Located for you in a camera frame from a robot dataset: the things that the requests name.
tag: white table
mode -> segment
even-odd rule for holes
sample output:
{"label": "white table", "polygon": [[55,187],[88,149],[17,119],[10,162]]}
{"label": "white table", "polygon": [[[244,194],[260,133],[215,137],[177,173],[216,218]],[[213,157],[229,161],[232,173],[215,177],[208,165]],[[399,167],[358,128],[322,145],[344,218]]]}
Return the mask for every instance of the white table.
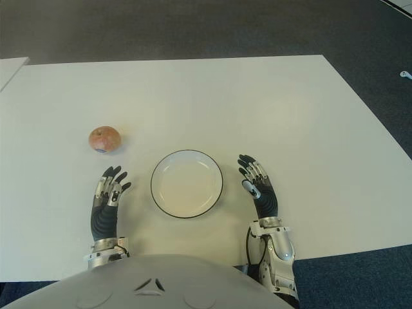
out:
{"label": "white table", "polygon": [[[118,235],[134,254],[245,263],[256,212],[240,153],[276,186],[297,259],[412,243],[411,160],[319,55],[25,66],[1,94],[0,121],[2,281],[86,269],[95,185],[118,164],[133,182]],[[91,150],[97,126],[117,128],[122,148]],[[224,179],[213,210],[189,220],[150,193],[154,167],[179,149],[212,156]]]}

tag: apple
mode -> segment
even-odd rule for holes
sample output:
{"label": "apple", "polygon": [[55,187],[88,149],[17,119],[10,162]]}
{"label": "apple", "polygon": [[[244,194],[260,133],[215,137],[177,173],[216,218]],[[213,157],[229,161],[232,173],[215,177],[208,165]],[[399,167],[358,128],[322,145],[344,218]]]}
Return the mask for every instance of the apple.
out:
{"label": "apple", "polygon": [[109,153],[122,143],[120,134],[112,127],[98,127],[89,135],[89,145],[100,153]]}

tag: plate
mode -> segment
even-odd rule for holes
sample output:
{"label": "plate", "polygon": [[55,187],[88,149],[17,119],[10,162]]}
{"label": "plate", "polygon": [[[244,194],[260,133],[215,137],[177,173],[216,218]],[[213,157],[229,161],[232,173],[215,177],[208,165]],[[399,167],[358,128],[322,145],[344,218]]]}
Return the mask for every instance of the plate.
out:
{"label": "plate", "polygon": [[205,153],[181,150],[166,156],[153,171],[154,202],[167,214],[193,218],[217,202],[223,178],[217,163]]}

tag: floor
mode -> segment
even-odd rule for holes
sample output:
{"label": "floor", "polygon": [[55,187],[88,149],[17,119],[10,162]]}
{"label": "floor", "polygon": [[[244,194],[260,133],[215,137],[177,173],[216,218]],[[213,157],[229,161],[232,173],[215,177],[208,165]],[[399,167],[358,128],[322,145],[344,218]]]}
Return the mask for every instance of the floor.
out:
{"label": "floor", "polygon": [[[409,2],[402,3],[410,9]],[[399,76],[412,71],[412,19],[382,1],[2,0],[0,5],[0,57],[29,56],[31,64],[323,54],[412,157],[412,80]],[[297,261],[301,308],[411,307],[411,262],[412,245]],[[3,285],[2,298],[22,295],[9,287]]]}
{"label": "floor", "polygon": [[391,0],[392,3],[396,4],[403,10],[412,14],[412,1],[411,0]]}

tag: black wire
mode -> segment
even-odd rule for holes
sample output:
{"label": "black wire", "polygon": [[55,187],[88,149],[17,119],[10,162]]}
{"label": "black wire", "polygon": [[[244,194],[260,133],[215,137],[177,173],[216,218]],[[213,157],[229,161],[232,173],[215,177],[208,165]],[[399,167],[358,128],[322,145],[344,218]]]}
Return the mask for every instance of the black wire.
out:
{"label": "black wire", "polygon": [[246,235],[246,256],[247,256],[247,264],[248,267],[251,266],[251,262],[250,262],[250,256],[249,256],[249,236],[250,236],[250,227],[247,230],[247,235]]}
{"label": "black wire", "polygon": [[[252,265],[252,262],[250,262],[250,256],[249,256],[249,236],[252,235],[252,237],[256,237],[255,235],[252,234],[252,231],[250,229],[250,227],[247,230],[247,235],[246,235],[246,256],[247,256],[247,263],[248,263],[248,273],[249,273],[249,268]],[[268,248],[268,240],[267,238],[263,238],[263,240],[265,241],[265,249],[263,250],[263,254],[262,257],[259,261],[259,264],[257,264],[257,270],[259,270],[260,264],[262,264],[263,259],[265,258],[265,254],[266,254],[266,250]]]}
{"label": "black wire", "polygon": [[268,248],[268,240],[267,240],[267,238],[263,238],[263,240],[265,241],[265,249],[264,249],[264,251],[263,251],[262,258],[260,259],[259,264],[257,264],[257,268],[259,268],[259,267],[260,267],[260,264],[262,264],[263,258],[265,257],[266,250],[267,250],[267,248]]}
{"label": "black wire", "polygon": [[119,245],[115,245],[115,247],[121,248],[121,249],[124,251],[124,254],[125,254],[127,257],[130,257],[129,251],[127,251],[126,248],[124,248],[124,247],[122,247],[122,246],[119,246]]}

